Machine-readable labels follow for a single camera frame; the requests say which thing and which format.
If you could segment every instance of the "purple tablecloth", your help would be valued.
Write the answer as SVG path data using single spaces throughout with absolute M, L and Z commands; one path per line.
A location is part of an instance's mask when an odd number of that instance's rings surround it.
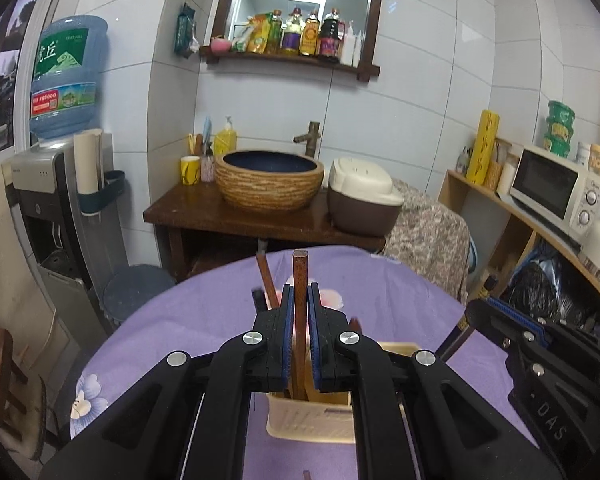
M 292 274 L 291 251 L 267 255 L 276 288 Z M 351 247 L 309 249 L 309 276 L 323 303 L 356 316 L 365 335 L 378 341 L 410 341 L 435 350 L 462 315 L 462 305 L 394 260 Z M 159 360 L 174 350 L 192 356 L 214 352 L 251 329 L 251 289 L 261 286 L 254 258 L 183 282 L 154 298 L 104 343 L 85 367 L 72 409 L 72 437 L 86 427 Z M 512 380 L 506 354 L 474 333 L 449 365 L 532 440 L 507 401 Z M 256 394 L 250 411 L 244 478 L 301 480 L 357 478 L 354 446 L 307 444 L 267 434 L 267 399 Z

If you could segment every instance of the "microwave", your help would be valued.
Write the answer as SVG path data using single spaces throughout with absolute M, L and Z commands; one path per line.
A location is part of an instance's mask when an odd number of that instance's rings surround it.
M 510 195 L 581 244 L 600 218 L 600 176 L 537 146 L 525 146 Z

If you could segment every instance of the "hanging tissue pack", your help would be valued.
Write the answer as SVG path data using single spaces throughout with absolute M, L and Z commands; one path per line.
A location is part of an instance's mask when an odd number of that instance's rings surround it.
M 195 23 L 193 15 L 196 11 L 183 4 L 182 10 L 178 15 L 178 23 L 176 26 L 176 37 L 173 50 L 176 54 L 182 57 L 189 57 L 192 53 L 197 52 L 200 48 L 198 40 L 196 40 Z

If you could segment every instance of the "faucet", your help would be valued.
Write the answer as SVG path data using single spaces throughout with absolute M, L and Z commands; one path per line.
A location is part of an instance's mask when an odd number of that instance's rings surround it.
M 320 123 L 316 121 L 309 121 L 309 132 L 305 133 L 304 135 L 294 137 L 294 143 L 296 144 L 306 141 L 306 149 L 304 150 L 304 154 L 306 156 L 315 156 L 315 147 L 318 144 L 318 139 L 320 138 L 318 128 L 320 128 Z

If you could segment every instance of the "sink basin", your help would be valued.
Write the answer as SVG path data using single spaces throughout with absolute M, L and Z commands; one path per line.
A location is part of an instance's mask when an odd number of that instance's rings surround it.
M 228 203 L 252 211 L 293 211 L 320 189 L 324 166 L 293 153 L 237 150 L 216 157 L 216 182 Z

